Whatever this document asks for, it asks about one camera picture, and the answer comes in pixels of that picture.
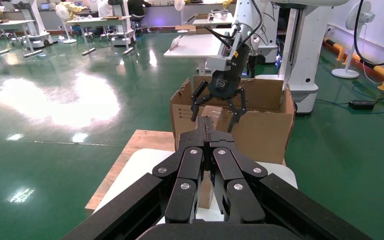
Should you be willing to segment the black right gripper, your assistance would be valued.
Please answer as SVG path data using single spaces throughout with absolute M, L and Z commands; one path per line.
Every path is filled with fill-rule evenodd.
M 234 57 L 231 60 L 233 65 L 230 67 L 230 70 L 215 70 L 209 83 L 206 80 L 203 80 L 193 91 L 191 95 L 192 105 L 190 107 L 192 111 L 190 119 L 192 122 L 197 120 L 200 106 L 207 103 L 212 98 L 226 100 L 233 113 L 227 129 L 228 133 L 232 132 L 234 125 L 237 124 L 240 121 L 241 116 L 248 111 L 246 91 L 243 87 L 240 89 L 238 89 L 238 87 L 241 81 L 242 72 L 246 66 L 246 61 L 249 57 L 250 47 L 247 44 L 243 44 L 236 52 L 237 57 Z M 200 98 L 200 95 L 207 86 L 209 94 Z M 233 98 L 236 95 L 240 95 L 241 105 L 239 109 L 236 109 L 233 103 Z

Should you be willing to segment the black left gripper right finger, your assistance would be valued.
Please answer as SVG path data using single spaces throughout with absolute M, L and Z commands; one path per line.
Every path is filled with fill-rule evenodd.
M 239 153 L 230 133 L 214 129 L 205 117 L 208 169 L 213 192 L 224 221 L 262 224 L 266 214 L 260 205 L 260 180 L 268 176 L 265 167 Z

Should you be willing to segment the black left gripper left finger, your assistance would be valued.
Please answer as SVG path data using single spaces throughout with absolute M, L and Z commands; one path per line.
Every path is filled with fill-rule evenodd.
M 152 170 L 163 180 L 161 197 L 168 199 L 162 204 L 166 224 L 190 224 L 196 217 L 206 140 L 206 118 L 199 116 L 194 130 L 179 135 L 177 150 Z

